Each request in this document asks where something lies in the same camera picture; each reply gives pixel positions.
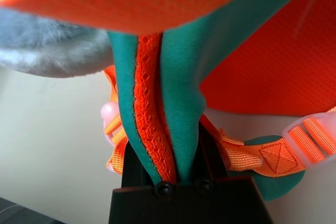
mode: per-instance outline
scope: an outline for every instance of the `teal fabric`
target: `teal fabric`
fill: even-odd
[[[245,142],[246,145],[265,144],[280,139],[280,136],[263,136]],[[265,177],[247,170],[245,172],[229,172],[230,176],[252,176],[262,197],[270,201],[281,197],[297,185],[304,176],[304,171],[279,178]]]
[[[119,109],[123,127],[134,151],[155,184],[161,181],[152,159],[140,139],[134,117],[134,76],[138,37],[108,32],[118,85]]]
[[[288,1],[234,0],[205,17],[164,33],[161,89],[180,181],[189,180],[198,141],[198,121],[205,109],[200,83]]]

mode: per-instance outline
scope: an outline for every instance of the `plastic buckle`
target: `plastic buckle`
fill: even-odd
[[[311,167],[324,165],[336,159],[336,154],[329,156],[323,152],[323,154],[326,156],[324,160],[317,162],[315,164],[311,163],[310,160],[307,158],[307,156],[304,154],[304,152],[296,144],[294,139],[289,135],[289,132],[292,129],[294,129],[297,126],[303,125],[303,121],[308,118],[315,118],[321,124],[321,126],[325,129],[325,131],[330,136],[332,136],[334,139],[336,139],[336,112],[332,112],[332,113],[324,112],[324,113],[316,113],[316,114],[304,116],[302,118],[297,119],[290,125],[288,125],[282,131],[283,139],[288,143],[288,145],[291,147],[293,152],[296,154],[296,156],[299,158],[299,160],[302,162],[302,164],[307,169]]]

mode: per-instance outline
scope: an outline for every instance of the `gray fur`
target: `gray fur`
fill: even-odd
[[[95,73],[112,64],[105,31],[0,8],[0,65],[63,78]]]
[[[0,47],[38,48],[75,38],[91,28],[0,8]]]

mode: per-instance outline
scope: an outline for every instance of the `orange webbing strap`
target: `orange webbing strap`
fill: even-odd
[[[115,80],[116,71],[114,66],[112,65],[109,68],[105,69],[104,73],[111,84],[110,101],[118,102],[117,82]],[[104,133],[106,135],[110,135],[121,125],[121,117],[120,115],[118,115],[112,120],[109,125],[107,125],[107,127],[104,129]],[[123,127],[115,136],[111,138],[111,142],[114,143],[116,146],[113,150],[112,156],[106,164],[106,167],[112,165],[113,170],[115,170],[119,174],[122,174],[125,148],[128,142],[128,138]]]
[[[206,116],[201,117],[201,123],[216,140],[223,162],[229,170],[252,169],[264,176],[281,177],[306,169],[284,138],[266,144],[245,145],[217,130]],[[336,153],[336,141],[318,120],[315,118],[305,119],[303,126],[328,155]],[[302,127],[294,127],[290,130],[289,135],[311,164],[316,164],[326,158]]]
[[[115,79],[116,69],[115,69],[114,65],[111,65],[107,69],[105,69],[104,73],[105,73],[106,78],[108,79],[109,83],[111,84],[110,101],[111,102],[118,102],[117,81]]]

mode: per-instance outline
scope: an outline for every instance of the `orange strap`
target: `orange strap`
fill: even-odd
[[[229,170],[252,169],[264,176],[281,177],[307,169],[300,155],[294,152],[284,138],[271,143],[247,146],[243,142],[229,138],[223,131],[218,131],[206,116],[202,116],[201,123],[216,140],[223,162]],[[305,119],[303,126],[311,137],[302,126],[290,130],[289,136],[311,164],[316,164],[336,153],[336,141],[316,118]]]

